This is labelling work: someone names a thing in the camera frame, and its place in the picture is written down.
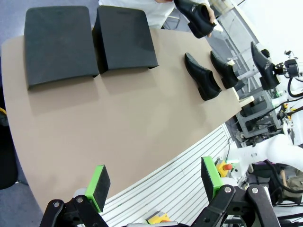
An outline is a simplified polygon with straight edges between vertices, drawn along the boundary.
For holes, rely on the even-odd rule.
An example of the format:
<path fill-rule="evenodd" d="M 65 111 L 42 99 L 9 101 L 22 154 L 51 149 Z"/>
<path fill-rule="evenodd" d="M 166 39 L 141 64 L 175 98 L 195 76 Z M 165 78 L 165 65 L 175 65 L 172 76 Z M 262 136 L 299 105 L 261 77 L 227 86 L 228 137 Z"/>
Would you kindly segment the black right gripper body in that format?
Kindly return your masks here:
<path fill-rule="evenodd" d="M 296 58 L 286 60 L 284 62 L 283 71 L 284 76 L 289 79 L 301 76 L 299 64 Z"/>

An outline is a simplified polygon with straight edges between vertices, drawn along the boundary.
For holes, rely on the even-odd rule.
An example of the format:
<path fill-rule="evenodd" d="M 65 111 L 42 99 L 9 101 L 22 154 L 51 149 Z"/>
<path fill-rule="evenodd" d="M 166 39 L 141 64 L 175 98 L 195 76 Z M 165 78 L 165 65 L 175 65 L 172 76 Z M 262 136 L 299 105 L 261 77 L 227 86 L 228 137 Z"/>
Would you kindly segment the person's left hand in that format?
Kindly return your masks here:
<path fill-rule="evenodd" d="M 208 14 L 209 14 L 209 17 L 210 17 L 210 23 L 214 23 L 214 20 L 215 20 L 215 15 L 214 15 L 214 11 L 210 8 L 210 6 L 208 6 L 207 4 L 205 5 L 206 8 L 207 8 L 207 11 L 208 11 Z"/>

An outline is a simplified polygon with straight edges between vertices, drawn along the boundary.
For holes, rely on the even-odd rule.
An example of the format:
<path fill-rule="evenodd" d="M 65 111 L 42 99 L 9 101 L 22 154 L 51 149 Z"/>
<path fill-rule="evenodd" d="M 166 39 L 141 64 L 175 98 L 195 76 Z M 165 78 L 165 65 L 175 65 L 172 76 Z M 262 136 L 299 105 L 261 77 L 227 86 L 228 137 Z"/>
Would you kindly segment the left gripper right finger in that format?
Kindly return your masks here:
<path fill-rule="evenodd" d="M 209 205 L 193 221 L 193 227 L 221 227 L 229 215 L 239 216 L 247 227 L 279 227 L 267 192 L 262 186 L 246 190 L 224 184 L 211 157 L 201 158 L 201 178 Z"/>

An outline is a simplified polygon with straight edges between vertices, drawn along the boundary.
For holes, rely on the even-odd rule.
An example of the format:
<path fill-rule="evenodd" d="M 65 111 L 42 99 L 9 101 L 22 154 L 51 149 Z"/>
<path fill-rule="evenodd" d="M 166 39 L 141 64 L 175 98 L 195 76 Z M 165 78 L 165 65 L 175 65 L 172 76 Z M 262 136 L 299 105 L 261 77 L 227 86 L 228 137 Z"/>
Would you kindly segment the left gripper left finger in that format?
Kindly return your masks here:
<path fill-rule="evenodd" d="M 110 187 L 110 178 L 105 165 L 95 168 L 84 194 L 65 203 L 51 200 L 41 220 L 41 227 L 106 227 L 100 213 L 103 211 Z"/>

